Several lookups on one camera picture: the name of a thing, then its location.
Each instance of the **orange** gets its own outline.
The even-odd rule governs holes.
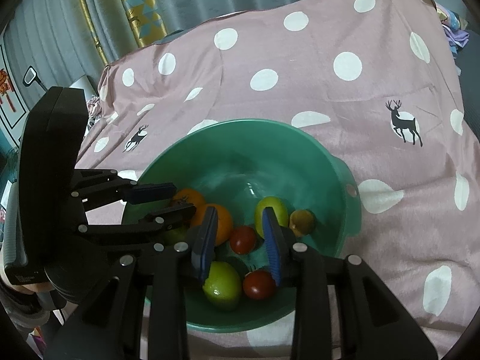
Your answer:
[[[233,229],[233,219],[229,213],[229,210],[227,210],[225,207],[219,204],[205,204],[202,207],[197,207],[197,212],[191,219],[191,227],[202,224],[207,207],[215,207],[217,209],[218,228],[217,236],[215,237],[215,246],[218,246],[230,238],[230,233]]]
[[[198,209],[199,207],[205,205],[207,202],[205,201],[205,198],[200,192],[195,191],[191,188],[184,188],[183,190],[180,190],[175,194],[175,196],[170,202],[170,206],[183,203],[191,203]]]

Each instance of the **green bowl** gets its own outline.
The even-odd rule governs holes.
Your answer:
[[[321,254],[338,256],[345,237],[360,231],[361,204],[347,165],[310,135],[283,123],[232,120],[191,133],[165,150],[139,179],[140,184],[167,181],[225,206],[235,226],[254,223],[255,207],[266,196],[281,198],[289,214],[308,209],[323,226],[300,239]],[[122,222],[136,223],[167,203],[127,204]],[[263,245],[239,256],[226,242],[215,253],[241,275],[268,267]],[[201,290],[186,291],[185,302],[188,327],[231,333],[267,325],[292,312],[295,290],[283,288],[262,301],[243,295],[237,309],[228,312],[212,305]]]

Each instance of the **blanket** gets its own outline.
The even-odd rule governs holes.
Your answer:
[[[219,121],[301,128],[358,184],[362,231],[342,255],[365,259],[440,356],[470,323],[480,304],[480,146],[432,0],[303,0],[219,17],[108,65],[99,93],[102,119],[77,166],[131,179]],[[88,218],[120,223],[123,209]],[[292,326],[293,313],[248,332],[192,330],[191,355],[287,356]]]

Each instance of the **red tomato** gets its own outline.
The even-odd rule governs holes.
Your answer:
[[[276,292],[277,286],[270,272],[259,269],[250,272],[243,279],[243,292],[251,299],[267,299]]]
[[[230,234],[230,247],[236,254],[248,254],[257,243],[255,230],[248,226],[238,226]]]

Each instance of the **bowl handle hole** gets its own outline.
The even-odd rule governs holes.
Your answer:
[[[356,198],[357,197],[357,189],[351,185],[351,184],[347,184],[346,185],[346,192],[352,197],[352,198]]]

